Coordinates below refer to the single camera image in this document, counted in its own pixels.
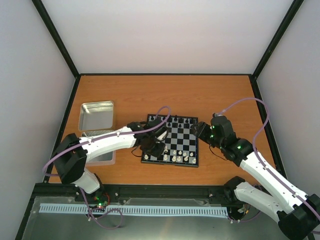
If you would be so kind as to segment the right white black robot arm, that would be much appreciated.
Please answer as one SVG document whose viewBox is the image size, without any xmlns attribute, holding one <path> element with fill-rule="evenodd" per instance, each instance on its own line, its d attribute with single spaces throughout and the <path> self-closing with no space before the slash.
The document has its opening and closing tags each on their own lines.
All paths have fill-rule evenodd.
<svg viewBox="0 0 320 240">
<path fill-rule="evenodd" d="M 239 138 L 223 115 L 210 124 L 203 121 L 191 127 L 192 133 L 254 177 L 264 190 L 256 189 L 235 176 L 224 185 L 230 202 L 245 202 L 272 218 L 290 240 L 303 240 L 320 224 L 320 198 L 308 195 L 274 169 L 247 139 Z"/>
</svg>

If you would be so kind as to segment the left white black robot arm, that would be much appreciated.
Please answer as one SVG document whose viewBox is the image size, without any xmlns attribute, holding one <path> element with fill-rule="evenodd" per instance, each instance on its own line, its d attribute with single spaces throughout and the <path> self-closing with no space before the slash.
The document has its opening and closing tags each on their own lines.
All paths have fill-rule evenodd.
<svg viewBox="0 0 320 240">
<path fill-rule="evenodd" d="M 167 135 L 166 123 L 160 118 L 145 125 L 131 122 L 118 130 L 97 136 L 77 137 L 71 133 L 53 153 L 53 165 L 62 184 L 78 186 L 96 202 L 103 198 L 104 188 L 98 176 L 86 168 L 90 160 L 135 147 L 150 156 L 159 157 L 165 150 L 164 139 Z"/>
</svg>

